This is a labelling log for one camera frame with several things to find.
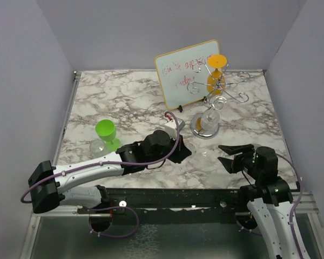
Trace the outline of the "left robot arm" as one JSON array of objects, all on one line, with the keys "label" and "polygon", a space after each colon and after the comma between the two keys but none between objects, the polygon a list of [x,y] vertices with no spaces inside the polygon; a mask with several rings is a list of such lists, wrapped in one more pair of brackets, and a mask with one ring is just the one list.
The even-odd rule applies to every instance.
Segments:
[{"label": "left robot arm", "polygon": [[84,184],[138,173],[150,165],[161,166],[165,160],[181,163],[191,154],[181,134],[172,138],[167,132],[156,130],[143,141],[124,145],[86,162],[53,166],[49,160],[43,161],[28,179],[29,189],[22,195],[21,202],[32,204],[35,214],[59,206],[82,206],[102,213],[109,203],[101,187],[84,187]]}]

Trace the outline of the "clear wine glass back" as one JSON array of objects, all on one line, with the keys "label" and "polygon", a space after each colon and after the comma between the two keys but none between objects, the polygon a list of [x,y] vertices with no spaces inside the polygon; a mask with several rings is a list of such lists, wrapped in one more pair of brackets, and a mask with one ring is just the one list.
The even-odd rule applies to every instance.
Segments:
[{"label": "clear wine glass back", "polygon": [[200,130],[209,131],[219,125],[220,111],[223,111],[227,105],[227,99],[221,95],[205,98],[204,104],[207,110],[201,115],[199,120]]}]

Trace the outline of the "orange plastic wine glass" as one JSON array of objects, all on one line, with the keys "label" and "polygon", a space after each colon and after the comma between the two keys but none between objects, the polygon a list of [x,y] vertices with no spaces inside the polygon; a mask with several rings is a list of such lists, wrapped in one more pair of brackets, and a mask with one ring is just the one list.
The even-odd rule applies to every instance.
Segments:
[{"label": "orange plastic wine glass", "polygon": [[221,94],[222,89],[225,87],[225,77],[223,75],[223,69],[227,68],[227,58],[221,54],[214,54],[208,58],[209,67],[214,71],[207,79],[207,91],[209,93],[218,95]]}]

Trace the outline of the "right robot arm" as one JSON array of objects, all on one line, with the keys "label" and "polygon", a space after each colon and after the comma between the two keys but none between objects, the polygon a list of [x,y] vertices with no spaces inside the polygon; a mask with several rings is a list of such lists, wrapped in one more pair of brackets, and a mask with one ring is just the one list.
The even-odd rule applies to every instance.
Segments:
[{"label": "right robot arm", "polygon": [[289,184],[278,175],[278,155],[266,146],[220,145],[233,159],[219,157],[230,173],[245,172],[255,183],[242,186],[238,207],[253,216],[270,258],[309,258],[295,219],[300,200],[294,200]]}]

